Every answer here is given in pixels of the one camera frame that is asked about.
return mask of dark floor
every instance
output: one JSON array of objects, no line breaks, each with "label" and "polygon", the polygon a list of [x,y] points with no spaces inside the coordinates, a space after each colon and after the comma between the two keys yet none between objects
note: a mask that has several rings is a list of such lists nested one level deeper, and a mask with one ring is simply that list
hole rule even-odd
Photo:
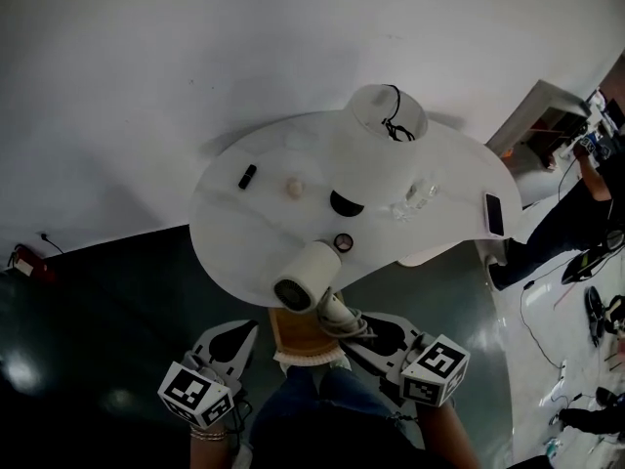
[{"label": "dark floor", "polygon": [[[187,227],[87,248],[50,264],[59,275],[55,285],[15,272],[0,276],[0,360],[22,393],[14,395],[5,384],[1,395],[12,405],[4,407],[4,423],[25,426],[13,431],[16,449],[29,446],[27,428],[38,425],[55,443],[45,454],[48,462],[55,454],[65,463],[80,460],[77,448],[84,448],[95,450],[100,462],[153,458],[186,466],[186,426],[162,406],[156,390],[170,362],[203,330],[224,321],[261,325],[243,377],[256,409],[281,382],[267,310],[233,298],[206,275]],[[472,353],[455,395],[457,410],[484,466],[503,467],[512,436],[508,371],[473,244],[420,268],[388,266],[344,295],[353,307],[403,315]],[[373,377],[357,371],[375,387]]]}]

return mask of smartphone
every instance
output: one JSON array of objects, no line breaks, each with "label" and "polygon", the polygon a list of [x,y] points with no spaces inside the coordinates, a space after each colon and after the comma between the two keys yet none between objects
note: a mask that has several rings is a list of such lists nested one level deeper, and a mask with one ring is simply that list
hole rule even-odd
[{"label": "smartphone", "polygon": [[486,228],[492,236],[503,237],[504,218],[501,215],[501,200],[489,192],[484,194]]}]

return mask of bracelet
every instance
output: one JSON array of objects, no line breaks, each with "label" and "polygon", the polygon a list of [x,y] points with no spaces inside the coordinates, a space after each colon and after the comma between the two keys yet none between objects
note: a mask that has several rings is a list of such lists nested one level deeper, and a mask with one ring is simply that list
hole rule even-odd
[{"label": "bracelet", "polygon": [[196,438],[202,442],[222,442],[226,439],[228,432],[226,430],[221,433],[207,433],[195,426],[191,426],[191,437]]}]

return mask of person's hand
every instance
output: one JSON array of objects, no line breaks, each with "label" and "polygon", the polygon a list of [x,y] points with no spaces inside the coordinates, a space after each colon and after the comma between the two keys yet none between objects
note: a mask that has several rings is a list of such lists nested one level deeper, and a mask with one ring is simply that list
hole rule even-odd
[{"label": "person's hand", "polygon": [[588,156],[588,152],[586,151],[586,148],[584,148],[582,145],[580,145],[579,143],[575,143],[575,146],[573,146],[573,155],[575,156],[575,158],[579,159],[583,156]]}]

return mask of small round object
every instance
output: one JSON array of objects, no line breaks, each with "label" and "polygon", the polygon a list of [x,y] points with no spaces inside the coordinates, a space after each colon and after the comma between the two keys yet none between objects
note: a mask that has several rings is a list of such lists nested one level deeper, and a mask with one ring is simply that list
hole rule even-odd
[{"label": "small round object", "polygon": [[304,192],[304,183],[295,177],[286,181],[286,193],[293,199],[300,199]]},{"label": "small round object", "polygon": [[334,238],[334,247],[342,254],[352,250],[354,239],[347,233],[337,234]]}]

